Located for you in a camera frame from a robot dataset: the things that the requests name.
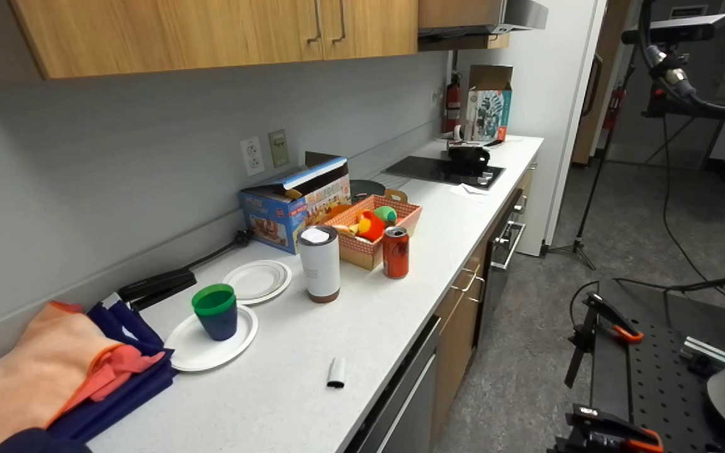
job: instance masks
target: floor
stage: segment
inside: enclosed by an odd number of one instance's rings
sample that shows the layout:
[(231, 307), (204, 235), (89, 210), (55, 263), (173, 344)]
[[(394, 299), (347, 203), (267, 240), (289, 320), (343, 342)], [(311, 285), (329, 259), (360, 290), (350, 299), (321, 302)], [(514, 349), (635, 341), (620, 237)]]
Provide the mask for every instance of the floor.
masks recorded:
[[(725, 181), (699, 166), (699, 157), (671, 153), (666, 218), (690, 259), (707, 278), (725, 275)], [(567, 436), (563, 414), (588, 403), (588, 361), (576, 386), (563, 386), (571, 358), (567, 302), (579, 285), (598, 278), (644, 283), (698, 283), (663, 223), (666, 190), (665, 153), (606, 162), (585, 229), (585, 255), (571, 255), (596, 163), (567, 181), (553, 247), (544, 259), (517, 257), (494, 330), (459, 392), (435, 453), (532, 453)], [(717, 293), (692, 295), (723, 304)]]

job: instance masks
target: tripod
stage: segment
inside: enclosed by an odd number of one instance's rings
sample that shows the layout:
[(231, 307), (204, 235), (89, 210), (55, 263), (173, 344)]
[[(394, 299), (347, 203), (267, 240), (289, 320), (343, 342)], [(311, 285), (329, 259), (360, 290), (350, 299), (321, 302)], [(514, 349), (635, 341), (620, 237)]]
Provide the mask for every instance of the tripod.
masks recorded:
[[(629, 80), (632, 80), (632, 76), (635, 76), (635, 55), (637, 55), (637, 52), (632, 50), (629, 67), (626, 67), (625, 76), (622, 76), (617, 115), (620, 115), (625, 94), (626, 94), (626, 88), (629, 88)], [(588, 186), (586, 206), (585, 206), (585, 213), (582, 213), (582, 222), (579, 222), (579, 232), (574, 235), (571, 247), (552, 247), (552, 249), (548, 249), (552, 255), (556, 255), (556, 252), (571, 252), (571, 257), (579, 259), (579, 263), (582, 263), (585, 268), (588, 268), (588, 269), (593, 269), (593, 265), (591, 265), (591, 259), (588, 259), (586, 252), (585, 252), (585, 229), (586, 229), (586, 218), (588, 218), (588, 211), (591, 211), (591, 201), (593, 201), (593, 192), (596, 192), (598, 176), (602, 176), (602, 172), (605, 172), (605, 163), (606, 163), (606, 157), (608, 157), (608, 148), (611, 148), (611, 140), (613, 140), (613, 129), (617, 129), (617, 120), (611, 123), (611, 129), (608, 129), (608, 133), (606, 133), (606, 143), (593, 152), (596, 169), (593, 169), (593, 179), (591, 179), (591, 186)]]

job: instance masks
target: upper cabinet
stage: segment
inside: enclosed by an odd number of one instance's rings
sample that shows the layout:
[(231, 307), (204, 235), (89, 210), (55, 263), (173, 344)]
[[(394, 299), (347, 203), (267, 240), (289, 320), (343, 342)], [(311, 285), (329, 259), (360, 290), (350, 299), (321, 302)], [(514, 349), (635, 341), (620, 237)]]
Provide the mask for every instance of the upper cabinet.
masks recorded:
[(0, 55), (0, 80), (418, 50), (418, 0), (9, 0), (9, 8), (0, 0), (0, 50), (8, 55)]

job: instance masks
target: white plate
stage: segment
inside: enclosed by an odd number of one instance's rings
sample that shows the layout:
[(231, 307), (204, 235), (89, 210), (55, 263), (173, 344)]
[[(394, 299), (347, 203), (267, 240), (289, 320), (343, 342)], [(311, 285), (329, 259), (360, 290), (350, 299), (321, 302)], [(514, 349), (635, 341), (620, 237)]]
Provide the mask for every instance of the white plate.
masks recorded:
[(291, 269), (275, 259), (248, 263), (231, 269), (222, 283), (235, 288), (240, 304), (251, 307), (281, 295), (291, 283)]
[(237, 304), (237, 333), (225, 342), (213, 342), (197, 314), (187, 317), (167, 341), (177, 349), (170, 364), (179, 373), (204, 373), (240, 358), (257, 338), (260, 320), (251, 310)]

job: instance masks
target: kettle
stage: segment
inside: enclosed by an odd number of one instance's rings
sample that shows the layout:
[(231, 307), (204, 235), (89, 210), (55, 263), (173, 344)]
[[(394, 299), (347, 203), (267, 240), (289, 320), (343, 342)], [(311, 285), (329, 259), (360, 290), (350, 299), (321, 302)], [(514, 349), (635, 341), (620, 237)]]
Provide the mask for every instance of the kettle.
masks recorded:
[(488, 169), (491, 153), (481, 143), (452, 143), (449, 145), (449, 158), (459, 174), (483, 174)]

